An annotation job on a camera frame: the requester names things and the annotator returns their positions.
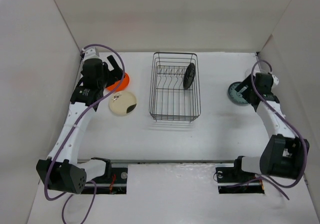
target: metal wire rack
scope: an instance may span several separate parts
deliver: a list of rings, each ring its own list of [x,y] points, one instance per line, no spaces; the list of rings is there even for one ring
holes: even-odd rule
[[[192,85],[184,89],[184,76],[195,65]],[[201,114],[198,57],[195,53],[156,52],[153,56],[149,112],[155,120],[193,121]]]

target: orange plate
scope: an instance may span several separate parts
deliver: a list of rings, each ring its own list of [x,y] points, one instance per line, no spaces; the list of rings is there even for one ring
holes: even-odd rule
[[[107,90],[111,91],[113,90],[118,84],[119,84],[120,81],[117,81],[115,82],[113,85],[109,86],[108,88],[106,88]],[[119,91],[122,91],[124,90],[128,84],[130,82],[130,78],[129,78],[129,75],[127,73],[124,74],[124,79],[123,79],[123,82],[122,84],[116,89],[116,92],[119,92]]]

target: white table surface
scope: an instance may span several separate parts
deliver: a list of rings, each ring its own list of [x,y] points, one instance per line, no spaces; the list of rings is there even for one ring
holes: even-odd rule
[[[263,194],[218,194],[214,164],[130,165],[126,195],[97,195],[86,224],[319,224],[302,180],[284,190],[287,201],[264,182]],[[289,184],[292,180],[277,179]],[[51,197],[58,193],[50,191]],[[68,195],[48,202],[41,183],[28,224],[62,223]],[[92,195],[68,203],[65,219],[79,224]]]
[[[100,53],[107,57],[109,53]],[[243,81],[256,62],[254,53],[197,53],[201,115],[192,123],[156,122],[149,114],[153,53],[121,53],[130,76],[127,88],[137,97],[129,115],[115,116],[109,100],[99,105],[89,123],[79,159],[234,160],[260,156],[268,135],[251,106],[236,106],[229,85]]]

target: wire basket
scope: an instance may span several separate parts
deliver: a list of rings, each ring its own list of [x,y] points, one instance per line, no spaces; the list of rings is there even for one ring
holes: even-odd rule
[[[194,80],[188,89],[184,89],[183,78],[191,63],[195,65]],[[201,114],[195,53],[154,53],[150,86],[149,112],[153,119],[191,122]]]

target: cable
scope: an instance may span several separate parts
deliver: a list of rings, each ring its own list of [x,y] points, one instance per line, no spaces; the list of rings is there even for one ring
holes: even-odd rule
[[[109,186],[110,194],[112,193],[112,189],[114,188],[115,181],[116,181],[116,175],[114,174],[112,176],[112,182],[111,182],[111,184]]]
[[[103,101],[103,100],[105,100],[106,98],[108,98],[113,92],[115,92],[115,91],[119,88],[119,86],[122,84],[122,82],[123,82],[123,80],[124,80],[123,78],[125,77],[125,72],[126,72],[126,71],[125,71],[125,64],[124,64],[122,58],[120,57],[120,55],[119,55],[114,49],[112,49],[112,48],[110,48],[110,47],[108,47],[108,46],[105,46],[105,45],[103,45],[103,44],[96,44],[96,43],[94,43],[94,44],[90,44],[90,45],[87,45],[86,47],[84,47],[84,48],[82,49],[82,51],[81,51],[80,54],[82,54],[87,48],[92,47],[92,46],[98,46],[98,47],[106,48],[106,49],[110,50],[111,52],[113,52],[113,53],[119,58],[119,60],[120,60],[120,62],[121,62],[121,65],[122,65],[122,70],[123,70],[123,71],[122,71],[122,77],[121,77],[120,82],[117,84],[117,86],[116,86],[112,91],[110,91],[107,95],[105,95],[105,96],[102,97],[101,99],[99,99],[99,100],[97,100],[96,102],[94,102],[93,104],[91,104],[88,108],[86,108],[86,109],[79,115],[79,117],[78,117],[77,120],[75,121],[74,125],[72,126],[72,128],[71,128],[70,131],[68,132],[67,136],[65,137],[64,141],[62,142],[61,146],[59,147],[56,155],[53,157],[53,159],[52,159],[52,161],[51,161],[51,164],[50,164],[50,166],[49,166],[49,168],[48,168],[47,174],[46,174],[46,176],[45,176],[45,180],[44,180],[44,196],[45,196],[45,198],[46,198],[48,201],[57,200],[58,198],[62,197],[64,194],[66,194],[66,193],[62,193],[62,194],[60,194],[60,195],[58,195],[58,196],[56,196],[56,197],[54,197],[54,198],[49,197],[49,195],[48,195],[48,183],[49,183],[50,174],[51,174],[51,172],[52,172],[52,169],[53,169],[53,167],[54,167],[54,164],[55,164],[55,162],[56,162],[59,154],[61,153],[62,149],[63,149],[64,146],[66,145],[68,139],[70,138],[71,134],[72,134],[73,131],[75,130],[77,124],[79,123],[79,121],[81,120],[81,118],[84,116],[84,114],[86,114],[86,112],[88,112],[91,108],[93,108],[94,106],[96,106],[97,104],[99,104],[101,101]],[[66,206],[66,204],[67,204],[67,202],[68,202],[68,200],[69,200],[70,198],[71,198],[71,196],[67,199],[66,203],[64,204],[64,207]],[[90,205],[90,208],[89,208],[88,213],[87,213],[87,215],[86,215],[85,218],[87,218],[87,216],[88,216],[88,214],[89,214],[89,211],[90,211],[90,209],[91,209],[92,203],[91,203],[91,205]]]
[[[289,123],[283,116],[281,116],[270,104],[268,104],[268,102],[259,94],[257,88],[256,88],[256,85],[255,85],[255,82],[254,82],[254,70],[255,70],[255,67],[260,63],[260,62],[264,62],[266,63],[269,68],[270,68],[270,72],[272,72],[272,66],[270,63],[268,63],[267,61],[265,60],[258,60],[252,67],[252,70],[251,70],[251,84],[253,86],[253,90],[254,92],[256,93],[256,95],[259,97],[259,99],[272,111],[274,112],[280,119],[281,121],[283,121],[288,127],[290,127],[295,133],[296,135],[299,137],[301,143],[302,143],[302,148],[303,148],[303,164],[302,164],[302,168],[300,170],[300,173],[297,177],[297,179],[290,185],[282,185],[280,183],[278,183],[277,181],[275,181],[273,178],[270,178],[275,184],[277,184],[279,187],[282,187],[282,188],[293,188],[294,186],[296,186],[301,178],[304,176],[304,172],[305,172],[305,169],[306,169],[306,166],[307,166],[307,146],[306,146],[306,143],[305,143],[305,140],[303,138],[303,136],[300,134],[300,132],[291,124]]]
[[[246,184],[252,183],[254,181],[258,181],[258,180],[264,180],[268,183],[270,183],[272,186],[274,186],[287,200],[290,200],[290,198],[287,196],[287,194],[280,188],[278,187],[276,184],[274,184],[273,182],[271,182],[270,180],[268,180],[267,178],[264,178],[262,176],[259,176],[258,178],[254,178],[251,179],[245,183],[239,183],[239,184],[235,184],[235,185],[230,185],[230,186],[226,186],[227,188],[236,188],[236,187],[242,187]]]
[[[85,223],[85,221],[86,221],[86,219],[87,219],[87,217],[88,217],[88,215],[89,215],[89,212],[90,212],[90,210],[91,210],[91,208],[92,208],[92,205],[94,204],[95,197],[96,197],[96,194],[97,194],[97,184],[96,184],[96,182],[93,181],[93,180],[91,180],[91,181],[89,181],[89,183],[93,183],[93,185],[94,185],[94,192],[93,192],[93,197],[92,197],[90,206],[89,206],[89,208],[88,208],[88,211],[87,211],[87,213],[86,213],[83,221],[81,222],[81,224]],[[62,208],[61,218],[62,218],[63,224],[67,224],[67,223],[66,223],[66,220],[65,220],[65,208],[66,208],[66,206],[67,206],[68,201],[71,199],[72,196],[74,196],[74,195],[71,194],[71,195],[68,197],[68,199],[66,200],[66,202],[64,203],[63,208]]]

